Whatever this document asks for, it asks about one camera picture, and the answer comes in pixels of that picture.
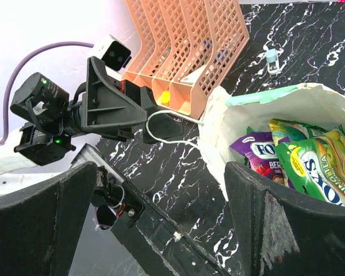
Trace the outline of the green Fox's candy bag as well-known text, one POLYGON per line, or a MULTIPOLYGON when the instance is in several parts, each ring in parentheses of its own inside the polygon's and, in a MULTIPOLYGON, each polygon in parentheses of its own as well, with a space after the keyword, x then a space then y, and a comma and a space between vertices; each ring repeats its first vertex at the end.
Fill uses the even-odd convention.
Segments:
POLYGON ((283 142, 274 149, 297 191, 345 207, 345 134, 341 130, 283 142))

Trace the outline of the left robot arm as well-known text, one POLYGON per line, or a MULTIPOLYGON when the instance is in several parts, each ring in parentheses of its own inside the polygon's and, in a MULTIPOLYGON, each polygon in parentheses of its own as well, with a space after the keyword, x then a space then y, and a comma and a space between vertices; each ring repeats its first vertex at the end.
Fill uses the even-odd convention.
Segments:
POLYGON ((88 59, 86 81, 73 97, 37 72, 15 92, 10 110, 25 125, 0 146, 0 197, 47 179, 47 174, 24 176, 17 170, 63 159, 75 151, 75 137, 96 134, 125 142, 139 125, 146 144, 183 134, 183 126, 158 107, 149 87, 111 77, 97 57, 88 59))

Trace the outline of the purple Fox's candy bag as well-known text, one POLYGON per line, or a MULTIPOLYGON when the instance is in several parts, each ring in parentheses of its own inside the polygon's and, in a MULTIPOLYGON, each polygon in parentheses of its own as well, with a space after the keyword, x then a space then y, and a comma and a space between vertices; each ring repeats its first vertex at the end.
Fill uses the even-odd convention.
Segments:
POLYGON ((256 173, 295 189, 292 182, 286 180, 286 175, 282 172, 271 132, 251 132, 237 139, 229 147, 244 156, 245 163, 256 173))

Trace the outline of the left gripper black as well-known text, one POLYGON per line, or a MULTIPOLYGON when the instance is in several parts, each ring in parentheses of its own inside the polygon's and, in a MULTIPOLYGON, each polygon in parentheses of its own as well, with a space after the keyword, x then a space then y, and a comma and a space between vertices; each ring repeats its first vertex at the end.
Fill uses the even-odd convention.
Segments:
MULTIPOLYGON (((118 81, 106 72, 105 62, 92 56, 87 60, 86 92, 82 95, 80 127, 86 133, 108 138, 131 138, 131 128, 147 120, 146 111, 158 111, 152 90, 131 81, 118 81)), ((153 116, 144 124, 143 142, 181 136, 184 128, 167 113, 153 116)))

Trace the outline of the green illustrated paper bag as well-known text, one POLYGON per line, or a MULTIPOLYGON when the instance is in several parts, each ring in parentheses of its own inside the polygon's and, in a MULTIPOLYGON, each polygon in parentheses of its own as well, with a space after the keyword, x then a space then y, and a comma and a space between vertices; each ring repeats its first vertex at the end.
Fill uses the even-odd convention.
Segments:
POLYGON ((216 88, 198 121, 200 135, 195 147, 220 187, 225 186, 228 162, 251 169, 245 157, 229 146, 251 132, 271 132, 273 118, 304 122, 327 132, 339 129, 345 134, 345 96, 318 83, 234 97, 224 88, 216 88))

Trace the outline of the orange plastic file organizer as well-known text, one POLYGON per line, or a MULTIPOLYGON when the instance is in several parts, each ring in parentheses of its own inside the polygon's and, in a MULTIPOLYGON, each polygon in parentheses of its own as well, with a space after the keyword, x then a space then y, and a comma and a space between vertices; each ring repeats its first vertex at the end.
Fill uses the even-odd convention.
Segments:
POLYGON ((238 1, 127 1, 141 41, 123 78, 151 88, 156 103, 201 117, 250 36, 238 1), (170 92, 170 105, 159 101, 170 92))

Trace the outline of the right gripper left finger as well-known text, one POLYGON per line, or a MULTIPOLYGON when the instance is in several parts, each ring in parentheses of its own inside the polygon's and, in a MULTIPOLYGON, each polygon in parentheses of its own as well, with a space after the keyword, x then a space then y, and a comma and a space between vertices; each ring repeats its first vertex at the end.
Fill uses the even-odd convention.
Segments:
POLYGON ((0 275, 68 275, 97 182, 86 162, 0 197, 0 275))

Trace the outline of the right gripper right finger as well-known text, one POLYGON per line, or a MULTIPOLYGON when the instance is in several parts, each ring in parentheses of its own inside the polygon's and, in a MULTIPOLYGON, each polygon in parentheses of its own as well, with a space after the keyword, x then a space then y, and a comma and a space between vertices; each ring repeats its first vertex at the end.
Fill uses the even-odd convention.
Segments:
POLYGON ((345 207, 225 166, 245 275, 345 275, 345 207))

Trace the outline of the yellow sticky note block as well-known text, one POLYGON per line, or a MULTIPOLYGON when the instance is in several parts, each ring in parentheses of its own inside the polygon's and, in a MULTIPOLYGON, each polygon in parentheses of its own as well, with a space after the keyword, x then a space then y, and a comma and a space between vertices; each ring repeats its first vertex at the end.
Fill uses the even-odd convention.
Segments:
POLYGON ((159 98, 159 101, 162 105, 169 106, 170 105, 170 92, 168 90, 165 90, 162 92, 162 95, 159 98))

